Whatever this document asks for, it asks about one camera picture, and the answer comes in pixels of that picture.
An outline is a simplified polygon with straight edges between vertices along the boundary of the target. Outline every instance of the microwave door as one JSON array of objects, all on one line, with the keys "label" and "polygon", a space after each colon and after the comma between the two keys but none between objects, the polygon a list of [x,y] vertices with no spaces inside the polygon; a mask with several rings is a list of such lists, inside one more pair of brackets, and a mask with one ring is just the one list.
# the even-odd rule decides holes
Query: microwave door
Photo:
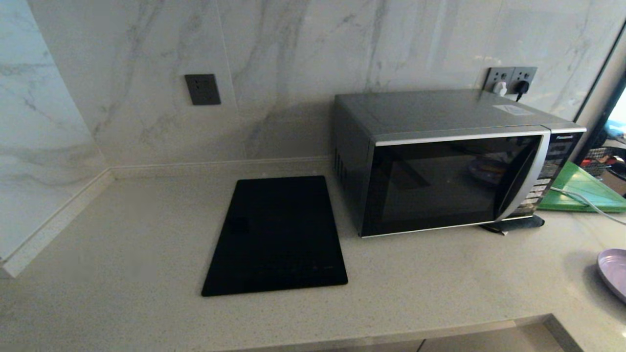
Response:
[{"label": "microwave door", "polygon": [[496,195],[496,221],[507,218],[521,204],[541,173],[548,153],[550,134],[541,134],[538,145],[529,145],[512,162]]},{"label": "microwave door", "polygon": [[377,146],[361,235],[479,224],[510,214],[521,202],[518,194],[528,182],[532,187],[532,174],[524,173],[540,162],[535,154],[543,139],[533,132]]}]

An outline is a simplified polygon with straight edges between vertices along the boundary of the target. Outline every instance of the white marble backsplash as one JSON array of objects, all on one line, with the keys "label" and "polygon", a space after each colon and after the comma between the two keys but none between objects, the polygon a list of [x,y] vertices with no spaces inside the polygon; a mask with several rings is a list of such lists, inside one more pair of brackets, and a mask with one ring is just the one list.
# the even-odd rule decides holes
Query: white marble backsplash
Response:
[{"label": "white marble backsplash", "polygon": [[[479,88],[537,66],[523,103],[574,119],[623,0],[28,0],[113,165],[325,155],[339,93]],[[222,105],[183,75],[215,73]]]},{"label": "white marble backsplash", "polygon": [[[245,159],[214,1],[30,4],[111,164]],[[216,74],[221,105],[191,105],[184,75],[196,73]]]},{"label": "white marble backsplash", "polygon": [[26,0],[0,3],[0,257],[105,168]]}]

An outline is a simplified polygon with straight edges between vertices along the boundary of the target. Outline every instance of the microwave control panel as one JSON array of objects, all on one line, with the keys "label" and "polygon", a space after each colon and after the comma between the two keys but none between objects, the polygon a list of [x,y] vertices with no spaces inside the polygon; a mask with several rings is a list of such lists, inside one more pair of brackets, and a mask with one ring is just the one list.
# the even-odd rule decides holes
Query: microwave control panel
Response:
[{"label": "microwave control panel", "polygon": [[522,200],[520,206],[517,207],[507,219],[533,215],[539,203],[541,203],[543,196],[548,193],[550,186],[572,154],[572,150],[578,143],[582,134],[582,132],[570,132],[550,135],[548,153],[546,154],[546,160],[543,163],[543,168],[541,169],[537,181],[535,181],[526,199]]}]

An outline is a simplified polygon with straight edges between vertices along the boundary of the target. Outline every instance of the gray wall socket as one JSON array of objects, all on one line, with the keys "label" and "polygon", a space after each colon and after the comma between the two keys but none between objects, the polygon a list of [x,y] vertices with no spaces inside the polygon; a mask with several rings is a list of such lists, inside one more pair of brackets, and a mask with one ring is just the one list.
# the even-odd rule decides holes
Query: gray wall socket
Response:
[{"label": "gray wall socket", "polygon": [[483,89],[493,92],[493,87],[497,82],[505,81],[506,94],[516,94],[515,86],[520,81],[527,81],[532,85],[536,72],[536,67],[492,67],[489,69],[489,73],[487,73]]}]

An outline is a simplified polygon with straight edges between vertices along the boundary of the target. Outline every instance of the black induction cooktop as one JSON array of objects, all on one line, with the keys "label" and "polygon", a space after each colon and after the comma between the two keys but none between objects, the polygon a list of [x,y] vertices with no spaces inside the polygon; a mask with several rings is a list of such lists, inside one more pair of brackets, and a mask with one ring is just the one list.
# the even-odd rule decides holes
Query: black induction cooktop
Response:
[{"label": "black induction cooktop", "polygon": [[202,296],[347,282],[323,176],[237,182]]}]

